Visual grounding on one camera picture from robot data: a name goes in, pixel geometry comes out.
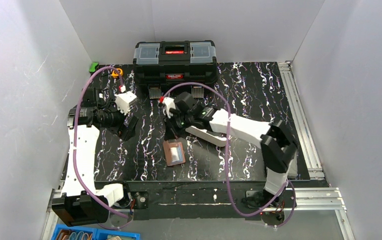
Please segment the brown leather card holder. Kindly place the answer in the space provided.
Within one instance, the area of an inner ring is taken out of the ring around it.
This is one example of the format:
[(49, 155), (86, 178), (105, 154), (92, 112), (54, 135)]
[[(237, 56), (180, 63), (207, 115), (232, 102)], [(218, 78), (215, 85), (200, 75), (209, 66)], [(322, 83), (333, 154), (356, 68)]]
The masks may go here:
[(183, 145), (180, 141), (167, 141), (163, 142), (163, 149), (166, 158), (167, 166), (184, 164), (186, 162)]

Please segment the white plastic card tray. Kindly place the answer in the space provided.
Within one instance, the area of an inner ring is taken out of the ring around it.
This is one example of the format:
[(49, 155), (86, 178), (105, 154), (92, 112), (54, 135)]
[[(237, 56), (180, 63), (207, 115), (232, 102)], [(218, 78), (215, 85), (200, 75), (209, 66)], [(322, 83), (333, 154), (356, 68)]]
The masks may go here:
[(200, 138), (202, 140), (205, 140), (213, 145), (216, 145), (218, 147), (225, 147), (226, 146), (226, 137), (223, 136), (221, 133), (211, 132), (206, 129), (199, 129), (195, 126), (190, 126), (185, 129), (187, 133), (196, 136), (197, 138)]

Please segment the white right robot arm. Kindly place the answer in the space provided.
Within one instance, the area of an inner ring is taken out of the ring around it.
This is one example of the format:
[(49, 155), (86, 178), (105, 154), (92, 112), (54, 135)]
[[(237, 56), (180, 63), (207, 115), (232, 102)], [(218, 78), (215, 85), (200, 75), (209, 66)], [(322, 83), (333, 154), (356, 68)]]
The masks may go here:
[(244, 118), (216, 106), (203, 105), (188, 92), (175, 98), (162, 96), (159, 102), (164, 107), (164, 138), (167, 141), (191, 134), (225, 147), (226, 134), (230, 134), (258, 147), (265, 166), (266, 183), (261, 193), (243, 198), (242, 203), (253, 208), (269, 200), (272, 200), (271, 206), (280, 204), (281, 188), (298, 151), (297, 141), (284, 121), (269, 123)]

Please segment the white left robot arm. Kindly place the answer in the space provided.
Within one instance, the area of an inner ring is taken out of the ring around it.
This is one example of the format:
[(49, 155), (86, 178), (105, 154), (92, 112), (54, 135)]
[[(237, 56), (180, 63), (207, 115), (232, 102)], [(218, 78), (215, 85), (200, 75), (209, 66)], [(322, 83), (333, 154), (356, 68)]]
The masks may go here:
[(109, 218), (108, 207), (131, 205), (131, 194), (124, 183), (109, 183), (96, 189), (94, 162), (97, 140), (106, 130), (122, 141), (135, 135), (138, 119), (128, 119), (137, 96), (123, 90), (108, 96), (100, 88), (88, 88), (80, 105), (68, 113), (69, 153), (67, 173), (59, 197), (52, 200), (51, 208), (68, 227), (102, 224)]

